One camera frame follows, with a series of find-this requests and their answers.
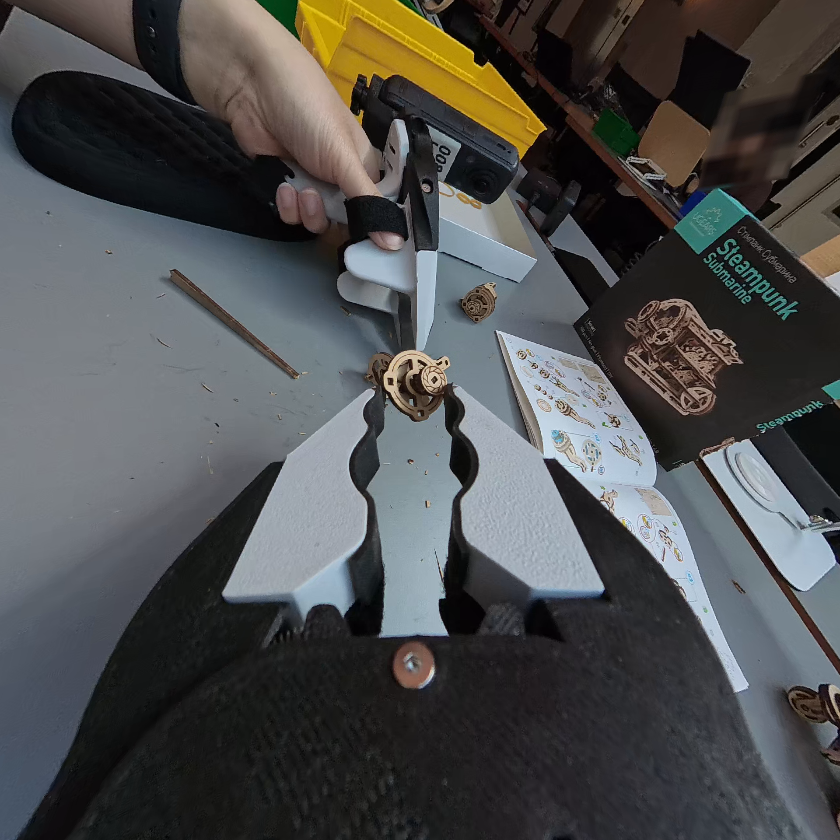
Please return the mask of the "pale wooden chair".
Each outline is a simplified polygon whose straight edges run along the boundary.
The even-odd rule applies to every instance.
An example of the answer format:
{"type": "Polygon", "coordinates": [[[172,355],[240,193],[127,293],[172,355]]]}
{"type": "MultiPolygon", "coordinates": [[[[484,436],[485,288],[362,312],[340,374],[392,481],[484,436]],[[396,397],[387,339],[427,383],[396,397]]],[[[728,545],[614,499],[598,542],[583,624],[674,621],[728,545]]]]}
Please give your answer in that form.
{"type": "Polygon", "coordinates": [[[706,152],[711,132],[672,101],[659,103],[638,145],[638,156],[654,162],[665,182],[680,187],[706,152]]]}

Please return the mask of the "white cardboard box lid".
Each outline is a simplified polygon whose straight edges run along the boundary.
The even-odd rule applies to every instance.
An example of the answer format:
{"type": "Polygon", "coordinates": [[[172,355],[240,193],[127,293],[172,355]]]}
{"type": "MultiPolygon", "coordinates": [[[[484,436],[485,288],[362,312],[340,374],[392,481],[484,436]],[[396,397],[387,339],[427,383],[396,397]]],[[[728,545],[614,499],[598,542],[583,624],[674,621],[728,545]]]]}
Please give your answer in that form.
{"type": "Polygon", "coordinates": [[[440,182],[438,248],[504,279],[520,282],[537,255],[507,193],[482,203],[440,182]]]}

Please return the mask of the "wooden background desk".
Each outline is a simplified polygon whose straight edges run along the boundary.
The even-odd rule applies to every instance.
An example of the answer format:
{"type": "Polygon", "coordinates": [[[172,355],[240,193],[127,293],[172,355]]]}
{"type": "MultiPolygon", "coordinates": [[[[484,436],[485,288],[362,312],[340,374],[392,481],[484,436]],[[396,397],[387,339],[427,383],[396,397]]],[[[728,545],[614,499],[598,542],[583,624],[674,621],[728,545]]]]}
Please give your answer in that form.
{"type": "Polygon", "coordinates": [[[565,127],[571,129],[597,155],[600,161],[625,185],[630,194],[637,197],[660,223],[668,229],[675,227],[679,221],[679,209],[674,207],[673,202],[668,201],[666,195],[657,192],[647,182],[636,176],[626,165],[625,160],[593,133],[595,116],[586,108],[573,102],[568,95],[539,73],[536,66],[516,49],[509,37],[495,26],[491,18],[480,15],[478,20],[489,36],[495,39],[509,57],[517,62],[521,70],[551,97],[557,106],[562,108],[565,113],[565,127]]]}

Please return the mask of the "green plastic crate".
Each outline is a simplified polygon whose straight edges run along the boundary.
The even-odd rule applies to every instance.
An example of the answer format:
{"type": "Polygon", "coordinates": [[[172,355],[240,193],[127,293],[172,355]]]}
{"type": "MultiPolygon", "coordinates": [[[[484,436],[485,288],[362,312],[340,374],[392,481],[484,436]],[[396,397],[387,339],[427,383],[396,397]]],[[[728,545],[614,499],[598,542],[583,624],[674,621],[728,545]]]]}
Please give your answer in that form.
{"type": "Polygon", "coordinates": [[[641,141],[631,123],[610,108],[601,111],[592,127],[592,134],[623,158],[635,152],[641,141]]]}

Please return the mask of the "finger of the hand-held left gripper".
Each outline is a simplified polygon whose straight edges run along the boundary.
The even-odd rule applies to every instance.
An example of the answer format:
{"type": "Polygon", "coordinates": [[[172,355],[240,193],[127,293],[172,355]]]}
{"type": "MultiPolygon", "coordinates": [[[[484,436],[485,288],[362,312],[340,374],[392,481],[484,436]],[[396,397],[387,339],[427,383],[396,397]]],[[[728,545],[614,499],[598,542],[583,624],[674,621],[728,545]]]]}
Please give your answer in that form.
{"type": "Polygon", "coordinates": [[[415,253],[416,287],[411,296],[414,348],[425,351],[434,324],[438,252],[420,249],[415,253]]]}
{"type": "Polygon", "coordinates": [[[345,301],[393,315],[402,350],[416,348],[413,300],[417,290],[416,254],[410,245],[385,251],[370,239],[343,252],[337,281],[345,301]]]}

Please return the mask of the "large wooden gear assembly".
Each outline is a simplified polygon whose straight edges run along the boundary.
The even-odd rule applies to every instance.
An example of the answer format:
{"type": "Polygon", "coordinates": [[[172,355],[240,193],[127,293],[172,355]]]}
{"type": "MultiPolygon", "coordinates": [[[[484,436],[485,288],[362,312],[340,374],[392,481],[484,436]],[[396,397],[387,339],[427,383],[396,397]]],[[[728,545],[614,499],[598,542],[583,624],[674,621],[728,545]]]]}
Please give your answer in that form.
{"type": "Polygon", "coordinates": [[[839,766],[839,687],[821,684],[818,689],[793,686],[786,692],[787,700],[800,718],[817,725],[830,723],[836,728],[835,739],[821,750],[831,764],[839,766]]]}

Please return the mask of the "black model kit box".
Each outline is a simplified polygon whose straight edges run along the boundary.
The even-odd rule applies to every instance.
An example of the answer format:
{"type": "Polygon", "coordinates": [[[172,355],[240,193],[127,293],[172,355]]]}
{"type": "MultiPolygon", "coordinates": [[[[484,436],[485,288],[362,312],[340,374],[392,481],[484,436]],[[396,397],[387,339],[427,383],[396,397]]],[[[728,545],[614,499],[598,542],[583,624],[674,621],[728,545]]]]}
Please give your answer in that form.
{"type": "Polygon", "coordinates": [[[838,400],[838,295],[707,194],[574,328],[667,470],[838,400]]]}

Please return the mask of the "small wooden drum assembly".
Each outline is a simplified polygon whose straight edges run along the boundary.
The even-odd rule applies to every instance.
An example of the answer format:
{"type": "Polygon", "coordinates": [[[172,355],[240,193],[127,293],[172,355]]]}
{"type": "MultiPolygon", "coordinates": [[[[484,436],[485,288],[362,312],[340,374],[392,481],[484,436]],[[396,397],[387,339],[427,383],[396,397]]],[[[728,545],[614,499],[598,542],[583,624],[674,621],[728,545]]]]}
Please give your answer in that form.
{"type": "Polygon", "coordinates": [[[467,318],[480,323],[493,314],[497,305],[497,284],[493,281],[478,285],[467,292],[460,305],[467,318]]]}

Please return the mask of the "black wrist band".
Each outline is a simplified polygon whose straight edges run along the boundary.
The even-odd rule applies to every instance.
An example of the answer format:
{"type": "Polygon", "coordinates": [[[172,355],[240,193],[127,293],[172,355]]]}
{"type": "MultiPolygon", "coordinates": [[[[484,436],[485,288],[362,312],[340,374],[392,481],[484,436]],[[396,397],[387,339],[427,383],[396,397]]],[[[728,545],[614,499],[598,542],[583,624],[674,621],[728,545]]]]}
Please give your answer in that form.
{"type": "Polygon", "coordinates": [[[181,10],[182,1],[133,1],[133,41],[142,69],[162,89],[195,107],[182,72],[181,10]]]}

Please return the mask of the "person's left hand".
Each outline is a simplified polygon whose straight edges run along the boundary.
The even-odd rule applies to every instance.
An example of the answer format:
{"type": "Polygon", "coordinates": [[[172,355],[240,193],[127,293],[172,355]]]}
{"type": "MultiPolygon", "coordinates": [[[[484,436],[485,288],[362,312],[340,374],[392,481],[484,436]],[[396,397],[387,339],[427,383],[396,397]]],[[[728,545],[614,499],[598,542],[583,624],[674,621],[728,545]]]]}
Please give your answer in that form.
{"type": "Polygon", "coordinates": [[[379,156],[318,62],[258,2],[185,1],[182,76],[249,156],[297,162],[347,198],[379,192],[379,156]]]}

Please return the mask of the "wooden wheel frame with shaft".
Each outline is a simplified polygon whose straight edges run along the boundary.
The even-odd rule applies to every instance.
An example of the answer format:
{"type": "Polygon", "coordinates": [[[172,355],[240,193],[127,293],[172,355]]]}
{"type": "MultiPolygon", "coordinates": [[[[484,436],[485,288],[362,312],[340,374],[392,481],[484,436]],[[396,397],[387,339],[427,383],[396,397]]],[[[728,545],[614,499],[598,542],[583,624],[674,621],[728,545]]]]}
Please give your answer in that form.
{"type": "Polygon", "coordinates": [[[444,400],[444,393],[439,398],[426,404],[410,391],[406,379],[422,364],[438,364],[448,370],[450,359],[442,356],[435,359],[419,350],[405,350],[398,353],[387,365],[382,375],[382,384],[394,407],[414,422],[422,422],[434,414],[444,400]]]}

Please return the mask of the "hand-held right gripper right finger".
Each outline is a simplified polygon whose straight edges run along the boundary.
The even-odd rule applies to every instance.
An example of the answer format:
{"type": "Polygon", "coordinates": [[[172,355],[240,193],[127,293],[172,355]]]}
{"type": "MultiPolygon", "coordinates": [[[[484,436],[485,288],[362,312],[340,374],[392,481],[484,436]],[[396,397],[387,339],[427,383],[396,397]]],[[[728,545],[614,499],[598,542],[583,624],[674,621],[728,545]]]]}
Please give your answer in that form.
{"type": "Polygon", "coordinates": [[[441,618],[473,634],[492,612],[594,599],[605,586],[539,451],[459,385],[444,393],[453,499],[441,618]]]}

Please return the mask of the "yellow plastic bin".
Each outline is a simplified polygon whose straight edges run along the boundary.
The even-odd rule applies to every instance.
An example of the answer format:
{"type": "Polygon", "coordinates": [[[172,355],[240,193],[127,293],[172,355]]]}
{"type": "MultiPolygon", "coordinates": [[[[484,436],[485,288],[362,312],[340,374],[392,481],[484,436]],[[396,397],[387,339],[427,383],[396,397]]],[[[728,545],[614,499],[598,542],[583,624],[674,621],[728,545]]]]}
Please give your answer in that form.
{"type": "Polygon", "coordinates": [[[300,41],[350,103],[357,77],[400,75],[514,144],[520,156],[545,125],[490,64],[397,1],[300,1],[300,41]]]}

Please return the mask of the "thin wooden strip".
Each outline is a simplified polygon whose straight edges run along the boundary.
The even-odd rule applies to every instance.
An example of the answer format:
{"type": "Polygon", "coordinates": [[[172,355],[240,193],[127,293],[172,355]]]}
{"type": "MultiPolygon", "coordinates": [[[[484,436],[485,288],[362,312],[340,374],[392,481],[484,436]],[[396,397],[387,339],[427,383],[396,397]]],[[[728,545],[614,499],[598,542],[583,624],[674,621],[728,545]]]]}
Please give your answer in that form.
{"type": "Polygon", "coordinates": [[[184,292],[200,308],[211,314],[221,322],[228,330],[245,341],[251,348],[264,356],[269,362],[284,371],[293,380],[300,378],[301,374],[296,371],[288,362],[284,361],[267,344],[258,339],[240,321],[234,318],[227,310],[222,308],[214,299],[209,297],[201,288],[189,280],[178,269],[170,269],[170,281],[180,291],[184,292]]]}

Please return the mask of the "illustrated instruction booklet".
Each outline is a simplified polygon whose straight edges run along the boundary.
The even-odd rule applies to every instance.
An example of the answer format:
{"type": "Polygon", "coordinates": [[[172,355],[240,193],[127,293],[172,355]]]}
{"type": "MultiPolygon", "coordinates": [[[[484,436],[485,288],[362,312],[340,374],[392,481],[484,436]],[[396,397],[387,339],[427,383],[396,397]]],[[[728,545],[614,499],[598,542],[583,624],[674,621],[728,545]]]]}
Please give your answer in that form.
{"type": "Polygon", "coordinates": [[[733,689],[749,687],[713,611],[686,528],[654,487],[657,464],[640,423],[602,369],[497,331],[531,444],[568,470],[645,545],[688,602],[733,689]]]}

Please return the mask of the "dark grey device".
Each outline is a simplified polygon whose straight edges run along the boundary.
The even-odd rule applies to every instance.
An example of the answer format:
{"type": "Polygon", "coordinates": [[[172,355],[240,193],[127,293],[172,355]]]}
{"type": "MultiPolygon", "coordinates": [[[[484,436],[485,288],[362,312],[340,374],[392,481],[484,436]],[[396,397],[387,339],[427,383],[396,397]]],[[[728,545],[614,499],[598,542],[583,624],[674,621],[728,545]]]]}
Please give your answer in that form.
{"type": "Polygon", "coordinates": [[[571,215],[581,196],[582,186],[571,180],[562,185],[554,177],[540,168],[526,171],[516,192],[526,200],[526,213],[534,208],[543,214],[538,223],[538,231],[546,239],[550,238],[565,218],[571,215]]]}

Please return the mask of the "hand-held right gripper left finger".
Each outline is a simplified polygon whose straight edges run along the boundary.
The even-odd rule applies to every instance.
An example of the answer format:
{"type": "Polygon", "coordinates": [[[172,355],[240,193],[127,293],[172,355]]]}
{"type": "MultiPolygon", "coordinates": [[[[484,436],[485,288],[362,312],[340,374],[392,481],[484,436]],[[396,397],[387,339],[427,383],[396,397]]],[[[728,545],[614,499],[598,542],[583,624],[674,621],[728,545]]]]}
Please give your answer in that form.
{"type": "Polygon", "coordinates": [[[382,388],[369,389],[283,461],[223,589],[231,604],[280,603],[300,627],[331,605],[363,633],[382,625],[384,566],[368,486],[380,467],[382,388]]]}

